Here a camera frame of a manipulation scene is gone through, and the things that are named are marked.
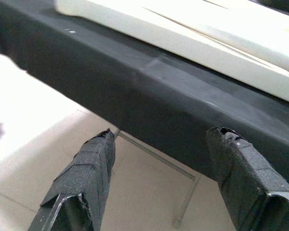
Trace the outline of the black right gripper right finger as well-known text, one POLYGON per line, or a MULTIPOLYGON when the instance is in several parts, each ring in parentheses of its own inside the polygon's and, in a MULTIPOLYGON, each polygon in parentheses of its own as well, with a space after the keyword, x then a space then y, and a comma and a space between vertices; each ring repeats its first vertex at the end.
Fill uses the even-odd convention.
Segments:
POLYGON ((237 231, 289 231, 289 183, 229 128, 206 133, 219 190, 237 231))

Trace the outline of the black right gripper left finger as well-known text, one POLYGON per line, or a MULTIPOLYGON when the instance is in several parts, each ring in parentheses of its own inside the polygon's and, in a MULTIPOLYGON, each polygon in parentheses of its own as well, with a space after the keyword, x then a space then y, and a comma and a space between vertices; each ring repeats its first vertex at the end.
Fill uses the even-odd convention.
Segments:
POLYGON ((115 158, 115 135, 110 129, 84 142, 53 180, 29 230, 100 230, 115 158))

